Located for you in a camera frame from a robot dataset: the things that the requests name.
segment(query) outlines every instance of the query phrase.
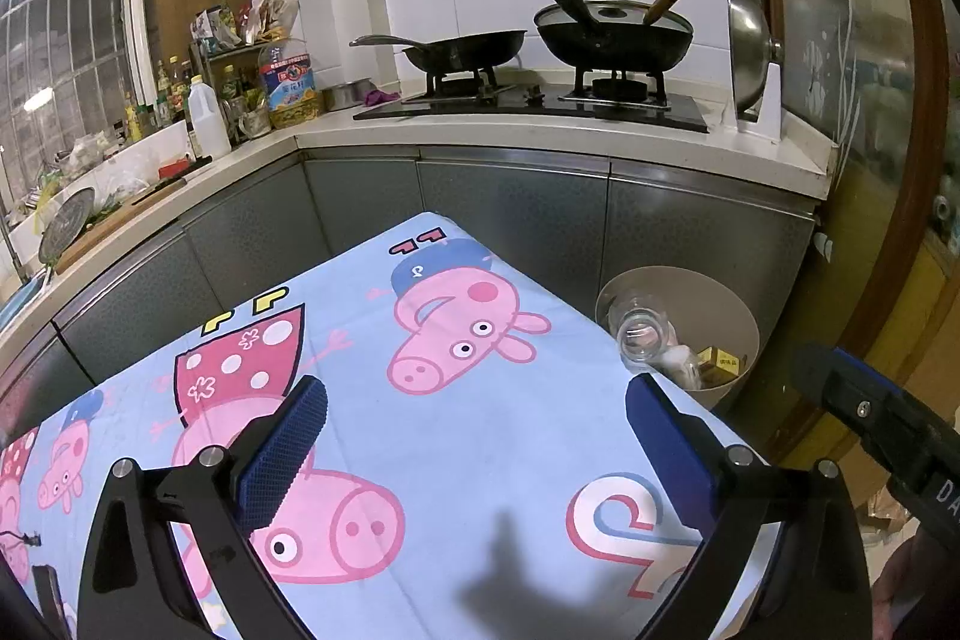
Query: peppa pig tablecloth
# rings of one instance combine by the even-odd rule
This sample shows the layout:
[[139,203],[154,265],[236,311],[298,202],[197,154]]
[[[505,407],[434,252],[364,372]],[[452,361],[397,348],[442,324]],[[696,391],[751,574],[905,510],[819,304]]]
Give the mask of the peppa pig tablecloth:
[[[632,638],[696,550],[627,423],[616,343],[424,213],[186,333],[6,448],[0,530],[42,545],[4,535],[0,551],[31,599],[31,566],[50,565],[75,621],[117,458],[151,469],[229,444],[305,373],[325,383],[328,423],[251,544],[318,638]],[[175,535],[210,627],[239,637],[189,529]],[[728,618],[773,542],[758,540]]]

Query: pig eye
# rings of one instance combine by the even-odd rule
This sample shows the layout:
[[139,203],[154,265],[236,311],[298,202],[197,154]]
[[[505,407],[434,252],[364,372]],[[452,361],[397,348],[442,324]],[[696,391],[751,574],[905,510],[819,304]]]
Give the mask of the pig eye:
[[277,564],[292,566],[299,561],[301,545],[291,531],[276,531],[267,539],[267,554]]
[[478,320],[470,330],[477,336],[490,336],[493,333],[493,324],[488,320]]
[[468,359],[473,355],[473,344],[471,342],[458,342],[450,348],[450,355],[454,359]]

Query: wooden cutting board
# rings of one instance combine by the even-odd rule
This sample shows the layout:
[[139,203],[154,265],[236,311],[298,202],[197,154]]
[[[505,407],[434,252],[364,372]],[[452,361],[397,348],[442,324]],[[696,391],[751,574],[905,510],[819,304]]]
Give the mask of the wooden cutting board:
[[133,218],[149,210],[153,205],[157,204],[158,201],[166,199],[167,196],[181,189],[185,184],[186,180],[180,179],[159,191],[147,194],[147,196],[133,196],[130,201],[124,203],[115,213],[108,215],[107,218],[97,223],[97,225],[89,231],[80,234],[77,242],[74,242],[74,244],[71,244],[70,247],[64,250],[64,255],[61,255],[59,261],[56,262],[56,274],[64,273],[64,271],[70,268],[70,266],[73,266],[80,257],[90,252],[90,249],[95,247],[96,244],[107,239],[107,237],[118,228],[126,225],[133,220]]

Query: white countertop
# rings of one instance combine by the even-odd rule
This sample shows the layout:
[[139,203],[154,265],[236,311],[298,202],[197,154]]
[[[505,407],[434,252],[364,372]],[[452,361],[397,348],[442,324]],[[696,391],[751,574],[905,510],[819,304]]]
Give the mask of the white countertop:
[[721,121],[722,107],[698,100],[709,133],[596,119],[529,115],[430,115],[354,121],[361,108],[320,116],[245,143],[187,177],[187,184],[100,242],[0,333],[0,368],[74,296],[167,223],[237,180],[298,149],[354,145],[474,145],[608,156],[710,172],[813,199],[829,192],[832,143],[789,116],[772,143]]

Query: plastic jug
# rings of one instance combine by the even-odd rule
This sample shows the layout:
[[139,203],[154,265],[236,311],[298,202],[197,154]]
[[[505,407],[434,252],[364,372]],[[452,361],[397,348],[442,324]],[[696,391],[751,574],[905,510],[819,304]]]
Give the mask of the plastic jug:
[[187,98],[190,108],[190,119],[193,121],[193,130],[197,134],[203,154],[213,159],[222,158],[230,151],[230,140],[227,136],[227,124],[220,114],[220,105],[217,102],[216,92],[203,82],[203,76],[196,74],[190,80],[190,95]]

